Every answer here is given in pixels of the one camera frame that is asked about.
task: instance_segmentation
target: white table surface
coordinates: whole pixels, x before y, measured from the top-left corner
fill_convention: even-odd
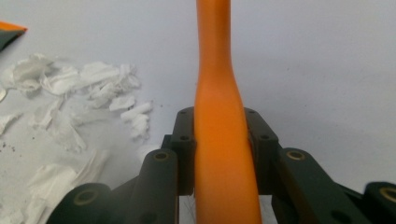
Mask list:
[[[74,65],[136,64],[138,103],[154,101],[149,144],[160,144],[177,111],[194,103],[195,1],[3,0],[0,21],[29,28],[0,53],[0,71],[36,52]],[[283,147],[308,151],[334,181],[360,192],[370,181],[396,183],[394,1],[234,0],[232,49],[245,106],[261,113]],[[10,91],[0,115],[29,114],[49,98]],[[24,183],[40,165],[78,164],[89,154],[65,152],[27,120],[0,138],[16,148],[0,153],[3,207],[24,205]],[[116,187],[140,162],[123,124],[106,125],[79,131],[89,149],[113,151],[101,181]]]

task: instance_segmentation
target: bolt hole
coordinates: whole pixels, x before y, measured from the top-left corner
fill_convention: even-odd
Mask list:
[[[78,206],[89,204],[95,201],[98,195],[99,192],[96,189],[85,189],[76,195],[74,198],[74,204]]]
[[[295,161],[302,161],[305,159],[305,155],[299,151],[288,151],[286,155]]]
[[[166,152],[159,152],[154,155],[154,159],[157,161],[165,161],[166,159],[168,159],[168,157],[169,155]]]
[[[396,203],[396,188],[384,187],[381,188],[379,192],[387,200]]]
[[[348,215],[337,210],[332,210],[332,218],[334,218],[334,220],[338,221],[339,223],[343,223],[343,224],[352,222]]]
[[[190,138],[189,138],[188,136],[184,136],[184,135],[183,135],[183,136],[180,137],[180,139],[183,140],[183,141],[187,141],[187,140],[189,140]]]

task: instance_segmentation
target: orange rubber object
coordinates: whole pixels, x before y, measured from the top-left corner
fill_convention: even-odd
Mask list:
[[[194,107],[197,223],[262,223],[248,127],[233,76],[230,1],[197,0],[200,71]]]
[[[5,30],[5,31],[17,31],[17,30],[22,30],[26,31],[27,28],[15,24],[11,24],[8,22],[0,21],[0,30]]]

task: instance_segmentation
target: white flake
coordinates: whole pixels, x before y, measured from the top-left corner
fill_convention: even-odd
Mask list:
[[[127,109],[134,105],[134,96],[126,95],[114,98],[108,107],[110,111],[115,111],[119,109]]]
[[[32,197],[25,210],[25,214],[27,216],[25,224],[37,224],[40,221],[40,218],[43,216],[46,208],[46,200],[37,196]]]
[[[138,114],[148,113],[152,110],[152,102],[139,105],[131,110],[123,112],[120,116],[123,121],[132,121]]]
[[[21,113],[15,113],[7,116],[0,117],[0,135],[4,133],[9,123],[15,119],[18,119],[21,116]]]
[[[83,86],[78,70],[71,66],[61,68],[57,74],[51,77],[43,75],[40,78],[40,83],[43,89],[54,95],[66,94]]]
[[[71,122],[77,127],[86,123],[91,123],[97,120],[104,120],[109,118],[108,110],[97,109],[97,110],[88,110],[84,113],[72,115]]]
[[[78,172],[76,178],[72,182],[72,185],[79,186],[81,184],[97,181],[99,175],[102,173],[108,157],[108,151],[95,150],[92,153],[90,160],[85,164],[81,171]]]
[[[33,207],[29,212],[32,214],[31,217],[36,219],[40,213],[43,213],[41,200],[46,202],[48,208],[54,209],[71,189],[81,184],[97,181],[107,159],[107,151],[95,150],[78,173],[70,166],[57,163],[40,167],[28,183],[32,195],[31,203],[38,206],[35,208],[29,205]]]
[[[88,63],[82,68],[80,75],[86,85],[91,85],[105,79],[115,77],[120,73],[120,69],[110,64],[96,62]]]
[[[128,63],[124,63],[120,65],[120,74],[123,77],[127,77],[129,79],[130,84],[134,88],[140,87],[140,81],[135,76],[136,74],[136,66],[130,65]]]
[[[40,106],[29,120],[29,126],[34,129],[47,129],[63,102],[64,98],[58,98],[52,103]]]
[[[82,138],[70,124],[69,119],[64,117],[60,111],[52,118],[52,123],[48,127],[48,133],[56,142],[64,146],[66,150],[80,152],[87,148]]]
[[[13,212],[8,217],[0,218],[0,224],[23,224],[24,216],[21,210]]]
[[[51,70],[53,61],[42,54],[33,54],[6,69],[1,82],[6,89],[18,89],[29,95],[40,88],[38,78]]]
[[[93,89],[91,92],[91,98],[92,99],[100,99],[100,98],[105,98],[105,99],[113,99],[116,97],[117,93],[120,92],[120,89],[114,85],[112,82],[108,82],[105,86],[102,88],[96,88]]]
[[[88,108],[99,109],[108,103],[107,98],[97,98],[88,103]]]
[[[6,95],[7,95],[7,91],[0,87],[0,102],[2,102],[4,98],[6,98]]]
[[[149,129],[149,116],[145,114],[137,114],[132,122],[131,137],[136,139],[137,137],[148,137]]]

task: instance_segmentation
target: black metal bracket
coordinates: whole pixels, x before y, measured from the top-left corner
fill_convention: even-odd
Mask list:
[[[261,195],[273,195],[278,223],[396,223],[396,185],[374,182],[359,194],[333,182],[315,159],[283,148],[257,111],[246,109]],[[193,107],[177,114],[172,134],[150,152],[138,177],[110,190],[87,184],[70,191],[47,223],[178,223],[178,196],[193,194]]]

